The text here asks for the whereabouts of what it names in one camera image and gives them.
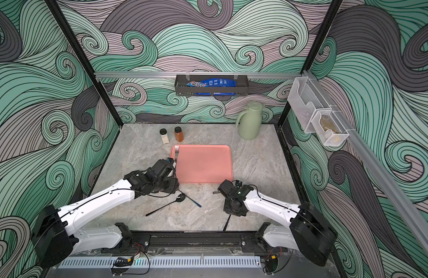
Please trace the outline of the pink plastic tray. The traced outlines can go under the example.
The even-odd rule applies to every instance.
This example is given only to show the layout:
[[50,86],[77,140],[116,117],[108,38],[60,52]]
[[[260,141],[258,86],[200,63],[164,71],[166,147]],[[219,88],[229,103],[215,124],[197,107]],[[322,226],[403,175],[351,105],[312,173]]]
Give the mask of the pink plastic tray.
[[[231,148],[227,145],[181,145],[175,166],[181,184],[221,184],[234,179]],[[170,157],[174,159],[174,146]]]

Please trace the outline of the green handled fork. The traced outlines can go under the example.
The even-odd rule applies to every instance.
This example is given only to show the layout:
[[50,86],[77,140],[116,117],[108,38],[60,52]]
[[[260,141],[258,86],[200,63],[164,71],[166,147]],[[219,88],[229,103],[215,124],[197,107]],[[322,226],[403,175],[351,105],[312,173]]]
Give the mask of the green handled fork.
[[179,148],[180,148],[180,146],[179,146],[179,145],[175,145],[175,146],[174,146],[174,151],[175,151],[174,161],[175,161],[175,163],[177,163],[177,161],[178,161]]

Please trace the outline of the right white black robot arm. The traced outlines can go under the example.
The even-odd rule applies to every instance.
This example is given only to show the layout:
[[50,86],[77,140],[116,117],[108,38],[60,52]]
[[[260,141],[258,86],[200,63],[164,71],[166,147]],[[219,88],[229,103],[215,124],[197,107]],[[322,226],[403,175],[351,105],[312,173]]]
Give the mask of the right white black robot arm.
[[224,180],[217,190],[225,198],[223,210],[227,214],[245,217],[251,212],[276,222],[261,227],[264,243],[298,250],[313,264],[326,265],[338,233],[313,204],[283,202],[240,181]]

